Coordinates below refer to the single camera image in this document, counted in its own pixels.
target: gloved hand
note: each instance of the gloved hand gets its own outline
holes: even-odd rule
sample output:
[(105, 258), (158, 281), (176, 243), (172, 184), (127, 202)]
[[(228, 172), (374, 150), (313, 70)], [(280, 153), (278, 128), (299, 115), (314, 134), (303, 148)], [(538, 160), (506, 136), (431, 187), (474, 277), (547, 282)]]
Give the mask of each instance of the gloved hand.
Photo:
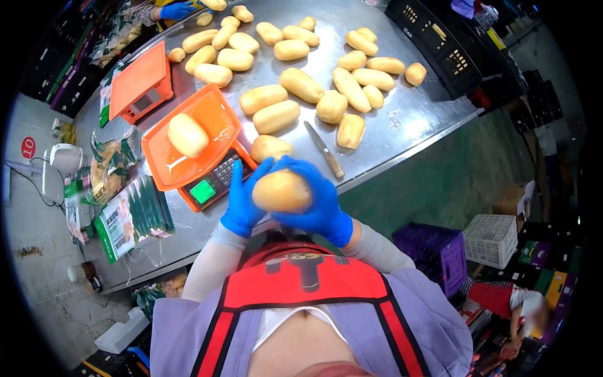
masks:
[(282, 163), (273, 166), (274, 157), (265, 159), (255, 172), (245, 181), (243, 179), (243, 166), (241, 161), (235, 161), (232, 167), (232, 180), (228, 199), (228, 209), (222, 216), (222, 225), (231, 232), (248, 238), (251, 236), (253, 226), (266, 215), (266, 211), (259, 209), (251, 198), (253, 187), (257, 180), (269, 173), (273, 168), (278, 169)]
[(159, 17), (162, 19), (183, 20), (197, 10), (197, 8), (190, 6), (192, 4), (192, 1), (188, 1), (164, 5), (159, 11)]
[(289, 169), (306, 180), (312, 191), (312, 204), (304, 214), (273, 212), (272, 218), (285, 226), (320, 234), (337, 247), (347, 245), (352, 237), (352, 218), (339, 208), (335, 185), (304, 160), (283, 156), (279, 168)]

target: metal work table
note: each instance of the metal work table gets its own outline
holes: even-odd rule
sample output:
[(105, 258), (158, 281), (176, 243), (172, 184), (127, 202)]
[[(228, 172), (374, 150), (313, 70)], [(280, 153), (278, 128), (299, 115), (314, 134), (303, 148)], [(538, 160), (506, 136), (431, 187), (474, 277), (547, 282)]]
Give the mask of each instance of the metal work table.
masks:
[[(406, 34), (381, 11), (361, 1), (235, 1), (229, 3), (224, 11), (214, 12), (213, 21), (208, 26), (200, 27), (196, 24), (195, 19), (199, 15), (197, 13), (157, 36), (137, 54), (161, 40), (165, 41), (169, 51), (180, 47), (182, 41), (191, 34), (211, 28), (219, 29), (222, 18), (231, 15), (230, 10), (237, 3), (245, 4), (255, 15), (255, 20), (248, 24), (242, 23), (239, 31), (252, 35), (260, 43), (260, 49), (254, 54), (255, 61), (251, 69), (235, 73), (232, 82), (223, 89), (226, 99), (242, 122), (243, 128), (238, 138), (247, 150), (257, 137), (257, 132), (251, 117), (243, 115), (239, 108), (241, 94), (257, 86), (277, 84), (280, 73), (289, 67), (301, 68), (325, 90), (334, 89), (331, 72), (336, 66), (336, 60), (352, 50), (345, 41), (345, 36), (350, 30), (359, 27), (370, 28), (379, 38), (376, 42), (379, 47), (376, 56), (395, 57), (407, 66), (420, 62), (427, 69), (427, 77), (419, 87), (412, 87), (402, 75), (394, 76), (396, 87), (385, 93), (384, 107), (363, 115), (366, 131), (355, 151), (337, 146), (336, 127), (318, 119), (314, 104), (306, 103), (294, 95), (289, 96), (301, 104), (301, 116), (298, 122), (273, 135), (293, 145), (294, 157), (316, 164), (323, 174), (337, 185), (339, 193), (352, 189), (404, 161), (481, 112), (481, 109), (473, 107), (467, 98), (450, 100), (437, 75)], [(287, 25), (297, 25), (305, 16), (316, 18), (315, 32), (320, 37), (320, 46), (312, 47), (307, 58), (292, 62), (281, 62), (274, 58), (273, 47), (264, 43), (255, 31), (257, 23), (268, 21), (283, 28)], [(186, 60), (171, 64), (174, 96), (138, 122), (137, 128), (142, 134), (203, 87), (202, 82), (185, 72), (185, 63)], [(348, 107), (348, 112), (359, 114), (351, 106)], [(117, 117), (99, 129), (98, 118), (99, 92), (96, 91), (75, 119), (77, 144), (84, 149), (88, 157), (93, 131), (102, 142), (122, 137), (124, 130), (130, 126), (121, 117)], [(304, 128), (304, 120), (314, 125), (325, 143), (332, 148), (346, 172), (342, 181), (335, 180), (319, 149)], [(144, 158), (137, 165), (136, 174), (150, 175)], [(223, 197), (207, 210), (195, 213), (189, 209), (176, 190), (168, 191), (165, 195), (176, 226), (175, 235), (161, 240), (152, 239), (147, 246), (131, 251), (129, 256), (124, 256), (113, 265), (109, 265), (98, 239), (93, 239), (91, 244), (85, 246), (84, 257), (94, 263), (104, 293), (126, 288), (192, 263), (209, 240), (228, 205), (227, 197)], [(254, 234), (263, 232), (273, 224), (270, 218), (264, 218), (254, 229)]]

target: red circular sticker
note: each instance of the red circular sticker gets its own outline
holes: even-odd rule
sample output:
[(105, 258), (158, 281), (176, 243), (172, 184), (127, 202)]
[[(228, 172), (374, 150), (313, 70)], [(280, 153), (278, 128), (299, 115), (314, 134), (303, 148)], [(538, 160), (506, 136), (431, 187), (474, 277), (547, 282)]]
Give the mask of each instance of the red circular sticker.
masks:
[(36, 142), (33, 138), (27, 136), (21, 143), (21, 154), (26, 159), (30, 159), (36, 153)]

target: orange digital scale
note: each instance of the orange digital scale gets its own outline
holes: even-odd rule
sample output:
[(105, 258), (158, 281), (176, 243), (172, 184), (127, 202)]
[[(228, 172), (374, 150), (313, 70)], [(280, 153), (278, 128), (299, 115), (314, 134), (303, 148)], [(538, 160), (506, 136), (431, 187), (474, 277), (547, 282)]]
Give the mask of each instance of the orange digital scale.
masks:
[(169, 60), (165, 55), (165, 42), (161, 41), (113, 78), (109, 120), (121, 115), (134, 124), (173, 95)]
[[(183, 156), (170, 143), (168, 126), (177, 114), (191, 116), (205, 130), (207, 147), (194, 159)], [(195, 212), (202, 211), (228, 192), (232, 168), (241, 160), (247, 178), (257, 164), (236, 139), (241, 122), (218, 89), (208, 84), (187, 98), (143, 138), (142, 149), (160, 191), (177, 189)]]

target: person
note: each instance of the person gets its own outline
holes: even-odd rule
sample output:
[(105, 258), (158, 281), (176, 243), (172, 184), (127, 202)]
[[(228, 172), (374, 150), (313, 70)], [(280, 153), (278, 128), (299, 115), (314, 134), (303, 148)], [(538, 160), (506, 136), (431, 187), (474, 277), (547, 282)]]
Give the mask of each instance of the person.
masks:
[(517, 357), (524, 337), (531, 330), (544, 334), (555, 315), (555, 310), (542, 293), (518, 287), (512, 282), (483, 282), (468, 276), (460, 291), (482, 308), (511, 320), (511, 341), (505, 351), (512, 352), (505, 352), (509, 356), (507, 360)]
[(160, 32), (203, 8), (200, 0), (131, 0), (130, 10), (142, 25), (158, 24)]
[[(251, 193), (264, 175), (303, 177), (312, 203), (272, 213), (282, 226), (319, 234), (269, 239), (240, 265), (265, 212)], [(331, 181), (285, 155), (243, 183), (233, 166), (229, 206), (191, 267), (179, 299), (153, 312), (151, 374), (163, 376), (459, 376), (473, 343), (441, 288), (384, 236), (343, 212)]]

